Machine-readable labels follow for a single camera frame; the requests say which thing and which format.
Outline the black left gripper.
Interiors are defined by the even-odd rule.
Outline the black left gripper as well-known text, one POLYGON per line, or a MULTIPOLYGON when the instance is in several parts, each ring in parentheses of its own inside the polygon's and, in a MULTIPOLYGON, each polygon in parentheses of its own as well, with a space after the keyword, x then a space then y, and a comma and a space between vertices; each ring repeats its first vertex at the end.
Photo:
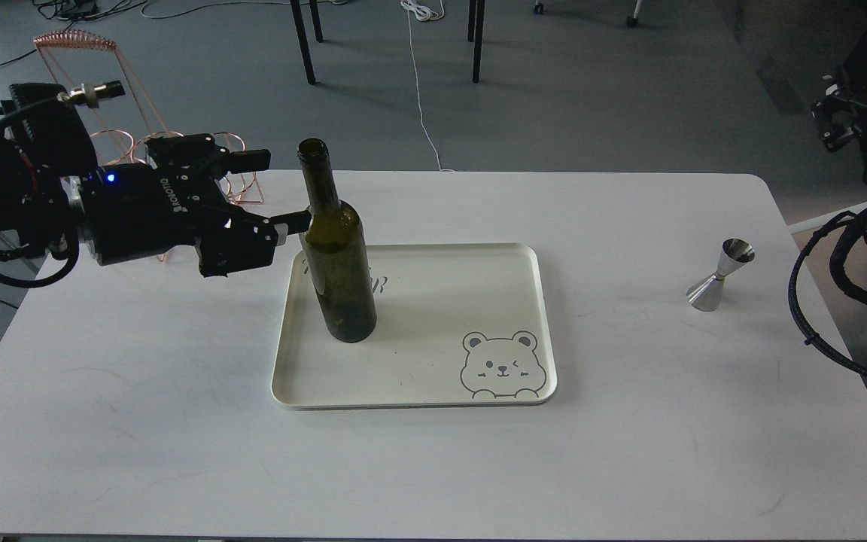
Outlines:
POLYGON ((270 265, 279 238, 311 226, 309 210, 264 218, 224 196, 220 180, 266 171, 269 150, 230 151, 196 134, 151 139, 147 151, 148 164, 99 169, 77 182, 82 237, 101 265, 188 245, 200 274, 228 276, 270 265))

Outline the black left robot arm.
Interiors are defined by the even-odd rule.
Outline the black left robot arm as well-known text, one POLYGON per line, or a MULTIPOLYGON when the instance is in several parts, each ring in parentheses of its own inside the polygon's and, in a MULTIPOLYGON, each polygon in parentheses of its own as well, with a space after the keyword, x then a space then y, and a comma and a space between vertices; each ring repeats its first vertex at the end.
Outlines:
POLYGON ((196 249, 204 277, 269 266, 309 212, 265 218, 227 199, 220 180, 269 168, 268 150, 230 151, 210 134, 147 140, 148 163, 102 167, 75 108, 123 96, 119 81, 68 90, 14 84, 0 110, 0 284, 65 278, 86 244, 107 266, 196 249))

